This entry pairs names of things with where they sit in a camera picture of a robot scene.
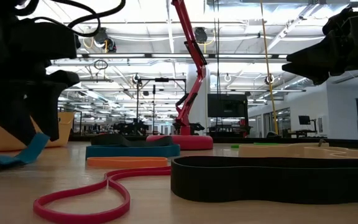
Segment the monitor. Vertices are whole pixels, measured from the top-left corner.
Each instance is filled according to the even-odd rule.
[[[300,125],[309,125],[310,124],[310,117],[307,115],[299,116],[299,124]]]
[[[208,94],[208,117],[248,119],[247,96]]]

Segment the red base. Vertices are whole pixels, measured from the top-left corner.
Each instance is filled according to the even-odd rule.
[[[146,141],[154,141],[165,137],[147,136]],[[173,143],[180,145],[180,150],[210,150],[214,147],[214,142],[211,136],[180,136],[173,135]]]

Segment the table surface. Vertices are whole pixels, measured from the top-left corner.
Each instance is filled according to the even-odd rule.
[[[38,161],[0,170],[0,223],[49,223],[32,212],[39,196],[99,182],[107,169],[85,165],[88,142],[70,142],[67,148],[45,149]],[[229,144],[215,144],[211,151],[187,151],[183,156],[237,156]],[[358,203],[342,205],[296,205],[289,203],[239,201],[191,202],[170,191],[170,178],[131,177],[120,180],[131,194],[131,210],[110,223],[208,223],[208,224],[315,224],[358,223]],[[70,213],[94,213],[112,209],[122,202],[113,190],[63,199],[48,208]]]

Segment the pink rubber band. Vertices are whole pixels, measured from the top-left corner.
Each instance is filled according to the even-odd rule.
[[[44,195],[35,200],[33,204],[33,211],[40,217],[54,222],[54,223],[75,223],[75,224],[98,224],[105,223],[116,218],[121,217],[123,214],[129,211],[131,196],[128,190],[122,186],[116,180],[126,177],[137,177],[145,175],[170,175],[171,167],[157,167],[157,168],[140,168],[140,169],[126,169],[126,170],[115,170],[107,172],[104,175],[104,179],[96,184],[88,185],[85,187],[79,187],[76,189],[62,190],[52,194]],[[109,185],[109,187],[117,190],[123,197],[124,203],[117,208],[107,210],[99,213],[92,214],[70,214],[63,212],[56,212],[51,209],[47,209],[44,205],[67,197],[74,197],[77,195],[87,194],[100,190],[103,187]]]

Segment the blue resistance band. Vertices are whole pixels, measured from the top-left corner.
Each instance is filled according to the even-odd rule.
[[[0,166],[11,167],[35,162],[42,149],[47,145],[48,140],[49,136],[42,133],[36,134],[27,148],[23,149],[18,155],[14,157],[0,155]]]
[[[180,156],[180,146],[172,144],[158,147],[88,146],[85,157],[173,157]]]

